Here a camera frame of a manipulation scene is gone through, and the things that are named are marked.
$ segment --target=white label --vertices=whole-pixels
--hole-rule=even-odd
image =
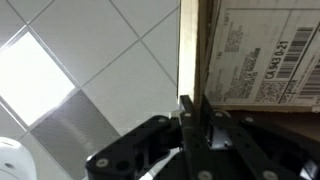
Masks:
[[[320,103],[320,10],[220,12],[206,95],[215,105]]]

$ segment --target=black metal bracket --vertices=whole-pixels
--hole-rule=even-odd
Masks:
[[[200,121],[188,96],[179,118],[154,116],[88,158],[89,180],[141,178],[180,148],[158,180],[320,179],[319,143],[252,117],[214,111],[204,97]]]

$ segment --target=white ceiling tile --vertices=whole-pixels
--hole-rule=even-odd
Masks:
[[[0,137],[17,139],[24,133],[24,129],[0,104]]]
[[[177,83],[179,47],[179,10],[152,30],[143,41]]]
[[[23,21],[6,1],[0,1],[0,48],[23,27]]]
[[[140,36],[179,4],[178,0],[113,0],[112,2]]]
[[[80,85],[137,38],[105,0],[56,0],[31,26]]]
[[[29,22],[38,15],[52,0],[8,0],[22,18]]]
[[[31,134],[24,136],[20,143],[31,153],[36,164],[38,180],[70,180],[71,178],[59,167],[57,162],[48,156]]]
[[[141,43],[84,87],[113,127],[124,135],[153,115],[177,109],[176,88]]]

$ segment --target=white object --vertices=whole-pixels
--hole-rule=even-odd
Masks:
[[[150,173],[146,173],[144,176],[140,178],[140,180],[152,180],[152,176]]]
[[[30,152],[19,142],[0,137],[0,179],[36,180],[36,167]]]

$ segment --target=ceiling light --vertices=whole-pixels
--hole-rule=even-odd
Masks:
[[[74,89],[28,32],[0,53],[0,96],[27,124],[57,106]]]

